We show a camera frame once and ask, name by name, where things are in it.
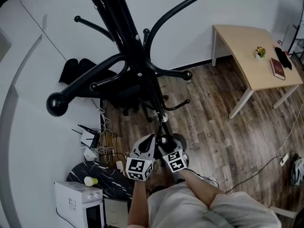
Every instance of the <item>book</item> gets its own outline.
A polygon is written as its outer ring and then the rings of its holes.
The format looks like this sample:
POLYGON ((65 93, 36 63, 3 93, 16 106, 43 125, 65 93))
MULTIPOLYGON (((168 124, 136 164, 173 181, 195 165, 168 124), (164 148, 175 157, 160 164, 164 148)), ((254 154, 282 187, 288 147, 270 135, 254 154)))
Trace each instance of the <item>book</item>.
POLYGON ((282 67, 282 64, 275 59, 270 59, 270 64, 271 64, 271 68, 272 68, 272 72, 274 73, 274 76, 277 78, 280 78, 282 80, 285 80, 285 74, 284 74, 284 70, 282 67))

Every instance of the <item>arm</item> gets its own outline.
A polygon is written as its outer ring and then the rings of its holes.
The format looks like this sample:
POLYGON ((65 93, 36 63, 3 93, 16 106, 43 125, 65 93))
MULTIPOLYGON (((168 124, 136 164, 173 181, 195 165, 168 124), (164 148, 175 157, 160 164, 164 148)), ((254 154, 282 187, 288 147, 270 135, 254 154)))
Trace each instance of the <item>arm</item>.
POLYGON ((185 179, 188 187, 195 196, 206 204, 209 208, 217 194, 224 194, 220 189, 210 185, 200 179, 197 175, 187 169, 179 171, 179 174, 185 179))
POLYGON ((146 186, 144 181, 135 181, 131 208, 128 217, 129 225, 148 227, 149 212, 146 186))

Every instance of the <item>shoe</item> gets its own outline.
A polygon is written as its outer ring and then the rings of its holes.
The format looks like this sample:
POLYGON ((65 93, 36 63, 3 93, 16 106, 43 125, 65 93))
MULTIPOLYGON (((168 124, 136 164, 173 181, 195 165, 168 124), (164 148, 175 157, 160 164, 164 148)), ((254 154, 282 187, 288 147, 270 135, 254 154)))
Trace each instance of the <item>shoe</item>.
POLYGON ((186 166, 189 166, 189 157, 187 154, 184 153, 184 155, 182 156, 182 158, 184 159, 184 161, 186 162, 186 166))
POLYGON ((178 171, 173 173, 173 178, 175 184, 185 181, 178 171))

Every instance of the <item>microwave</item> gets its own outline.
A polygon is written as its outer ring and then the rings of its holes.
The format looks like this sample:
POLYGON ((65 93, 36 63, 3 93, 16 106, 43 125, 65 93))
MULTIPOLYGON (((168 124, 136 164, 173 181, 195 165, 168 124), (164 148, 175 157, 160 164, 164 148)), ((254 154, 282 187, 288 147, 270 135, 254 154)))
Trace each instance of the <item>microwave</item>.
POLYGON ((56 181, 55 196, 58 215, 76 228, 105 227, 102 189, 56 181))

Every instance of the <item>black coat rack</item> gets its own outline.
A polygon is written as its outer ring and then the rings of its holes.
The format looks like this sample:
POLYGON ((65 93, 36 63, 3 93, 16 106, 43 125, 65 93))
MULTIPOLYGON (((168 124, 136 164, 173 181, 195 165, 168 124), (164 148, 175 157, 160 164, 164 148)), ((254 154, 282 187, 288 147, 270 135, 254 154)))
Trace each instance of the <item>black coat rack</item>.
MULTIPOLYGON (((0 0, 0 7, 6 1, 7 0, 0 0)), ((144 29, 142 43, 127 7, 126 0, 92 0, 95 9, 98 11, 99 15, 104 21, 107 30, 85 19, 82 19, 80 16, 75 17, 75 22, 83 23, 107 36, 117 45, 119 53, 109 57, 105 61, 93 67, 91 70, 87 71, 60 93, 51 94, 47 99, 48 112, 53 116, 63 115, 67 111, 69 102, 76 97, 77 93, 83 88, 84 85, 90 82, 90 79, 95 74, 109 69, 119 61, 125 61, 124 68, 118 75, 101 82, 92 83, 90 85, 90 89, 95 91, 99 86, 118 80, 128 68, 133 70, 138 76, 141 86, 145 88, 147 92, 149 92, 149 98, 152 104, 151 108, 155 110, 158 115, 158 120, 160 122, 160 127, 157 134, 158 140, 166 152, 173 151, 176 146, 173 139, 177 138, 177 135, 173 134, 168 115, 165 111, 176 110, 181 106, 188 104, 190 100, 185 100, 172 108, 167 107, 156 78, 156 73, 164 76, 180 77, 184 80, 190 80, 192 78, 192 73, 190 71, 181 72, 158 68, 151 62, 150 50, 153 39, 160 27, 173 15, 195 1, 197 0, 185 0, 163 15, 152 27, 151 31, 149 31, 147 28, 144 29), (165 135, 160 137, 162 129, 164 130, 165 135)), ((179 138, 180 141, 184 143, 183 145, 185 145, 185 140, 181 139, 182 136, 179 138)))

